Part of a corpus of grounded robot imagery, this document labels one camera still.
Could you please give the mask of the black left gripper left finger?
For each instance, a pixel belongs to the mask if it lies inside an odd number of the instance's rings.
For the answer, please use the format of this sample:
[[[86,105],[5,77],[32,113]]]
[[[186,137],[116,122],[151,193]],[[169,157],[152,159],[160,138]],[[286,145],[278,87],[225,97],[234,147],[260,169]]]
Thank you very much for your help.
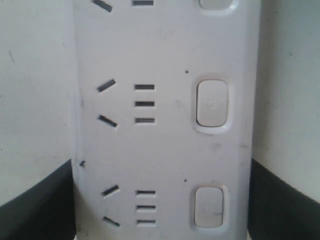
[[[75,237],[71,160],[0,207],[2,240],[73,240]]]

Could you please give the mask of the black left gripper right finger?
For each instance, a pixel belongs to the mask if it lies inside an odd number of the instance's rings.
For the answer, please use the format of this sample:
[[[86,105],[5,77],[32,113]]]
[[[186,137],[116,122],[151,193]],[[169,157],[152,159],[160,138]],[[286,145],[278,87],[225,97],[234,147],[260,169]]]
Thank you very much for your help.
[[[320,204],[252,160],[247,228],[253,240],[318,240]]]

